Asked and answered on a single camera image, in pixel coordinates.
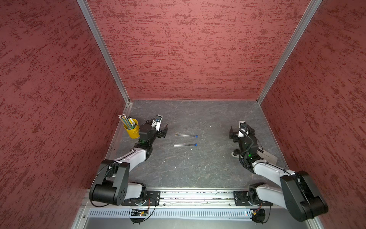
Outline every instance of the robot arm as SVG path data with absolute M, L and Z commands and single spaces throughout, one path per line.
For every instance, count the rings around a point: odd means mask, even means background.
M 129 153 L 115 160 L 102 161 L 90 188 L 91 201 L 121 205 L 125 199 L 146 197 L 145 185 L 128 183 L 128 175 L 134 167 L 149 158 L 154 140 L 166 136 L 168 125 L 164 130 L 159 130 L 161 119 L 162 116 L 157 115 L 140 127 L 139 142 Z M 108 177 L 114 177 L 114 180 L 107 180 Z
M 328 212 L 328 205 L 308 173 L 286 170 L 259 157 L 254 129 L 244 121 L 239 123 L 238 132 L 230 129 L 229 137 L 239 143 L 237 151 L 240 151 L 239 161 L 244 168 L 279 186 L 265 183 L 250 185 L 247 198 L 251 204 L 256 206 L 261 201 L 274 203 L 286 208 L 300 222 Z

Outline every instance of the vented metal panel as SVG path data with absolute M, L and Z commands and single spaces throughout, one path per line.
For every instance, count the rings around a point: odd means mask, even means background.
M 103 208 L 90 210 L 91 218 L 129 218 L 131 209 Z M 249 209 L 209 209 L 209 208 L 157 208 L 150 218 L 189 218 L 189 219 L 231 219 L 231 220 L 251 220 Z

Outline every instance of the aluminum frame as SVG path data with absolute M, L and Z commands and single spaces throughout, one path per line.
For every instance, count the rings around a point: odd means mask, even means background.
M 93 17 L 92 11 L 90 10 L 90 7 L 86 0 L 77 0 L 77 2 L 79 4 L 81 11 L 83 12 L 86 22 L 88 23 L 89 28 L 100 48 L 100 51 L 103 54 L 105 62 L 107 63 L 109 70 L 111 71 L 112 76 L 113 76 L 114 80 L 116 81 L 118 89 L 121 92 L 121 95 L 122 95 L 125 103 L 128 104 L 130 102 L 130 97 L 127 94 L 126 88 L 123 85 L 121 77 L 119 76 L 117 68 L 111 57 L 111 54 L 108 51 L 107 45 L 105 44 L 102 34 L 100 33 L 97 23 Z
M 224 210 L 224 211 L 238 211 L 240 209 L 249 209 L 250 207 L 237 207 L 235 206 L 233 191 L 237 189 L 220 189 L 220 188 L 147 188 L 148 190 L 159 190 L 160 203 L 156 209 L 172 209 L 172 210 Z M 89 190 L 85 193 L 83 203 L 81 205 L 82 213 L 76 216 L 74 227 L 72 229 L 83 229 L 86 220 L 88 219 L 90 211 L 95 209 L 108 208 L 109 210 L 121 209 L 124 211 L 129 211 L 131 208 L 136 208 L 134 206 L 115 206 L 108 205 L 102 208 L 96 208 L 90 204 L 89 201 Z M 282 208 L 277 205 L 273 205 L 271 208 Z M 308 227 L 311 229 L 324 229 L 323 225 L 318 217 L 314 219 L 307 220 Z
M 293 49 L 295 48 L 296 44 L 298 43 L 300 37 L 304 33 L 310 20 L 313 18 L 314 14 L 315 14 L 316 10 L 318 9 L 321 2 L 322 2 L 322 0 L 311 0 L 309 5 L 307 6 L 307 8 L 304 12 L 304 15 L 300 19 L 299 24 L 297 25 L 294 33 L 292 34 L 289 42 L 287 43 L 287 46 L 282 53 L 282 56 L 278 60 L 275 68 L 273 69 L 272 74 L 268 78 L 266 85 L 262 89 L 262 92 L 257 99 L 257 102 L 259 104 L 261 104 L 263 102 L 264 98 L 266 97 L 267 93 L 269 92 L 271 86 L 273 85 L 274 81 L 276 80 L 281 69 L 285 65 L 288 57 L 291 55 L 291 53 L 292 53 Z

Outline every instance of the metal frame edge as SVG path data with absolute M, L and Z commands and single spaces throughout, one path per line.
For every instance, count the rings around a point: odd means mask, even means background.
M 309 22 L 311 21 L 311 19 L 313 18 L 314 14 L 315 14 L 316 10 L 318 9 L 321 2 L 322 2 L 322 0 L 311 0 L 310 1 L 309 5 L 307 6 L 307 8 L 304 12 L 304 15 L 300 19 L 299 24 L 297 25 L 294 33 L 292 34 L 289 42 L 287 43 L 285 50 L 283 51 L 280 59 L 278 60 L 275 68 L 272 71 L 272 74 L 268 78 L 266 85 L 262 89 L 262 92 L 257 99 L 257 102 L 259 104 L 261 104 L 263 102 L 264 98 L 266 97 L 271 86 L 273 85 L 274 81 L 276 80 L 278 74 L 280 73 L 283 66 L 285 65 L 287 59 L 291 55 L 296 44 L 300 40 L 302 34 L 304 33 L 304 31 L 305 31 L 307 25 L 309 24 Z
M 117 68 L 113 62 L 113 59 L 111 57 L 111 54 L 108 51 L 107 45 L 104 42 L 104 39 L 102 37 L 102 34 L 99 31 L 99 28 L 97 26 L 97 23 L 93 17 L 92 11 L 90 10 L 89 4 L 86 0 L 77 0 L 79 7 L 81 11 L 83 12 L 83 15 L 86 19 L 86 22 L 89 25 L 89 28 L 100 48 L 101 53 L 103 54 L 103 57 L 105 59 L 105 62 L 107 63 L 109 70 L 112 73 L 112 76 L 114 80 L 116 81 L 116 84 L 118 86 L 119 91 L 121 92 L 121 95 L 125 101 L 126 104 L 130 102 L 130 98 L 127 94 L 126 88 L 123 85 L 123 82 L 121 80 L 121 77 L 119 76 L 119 73 L 117 71 Z

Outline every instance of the yellow bucket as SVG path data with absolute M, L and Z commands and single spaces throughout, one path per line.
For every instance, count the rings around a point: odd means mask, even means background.
M 133 128 L 132 130 L 129 130 L 127 128 L 126 124 L 123 124 L 123 127 L 126 129 L 126 131 L 127 131 L 128 135 L 130 136 L 130 138 L 135 139 L 135 138 L 140 137 L 140 135 L 138 134 L 138 131 L 140 130 L 140 126 L 139 126 L 139 124 L 138 124 L 138 122 L 137 122 L 136 119 L 133 118 L 132 120 L 136 123 L 136 127 L 135 128 Z

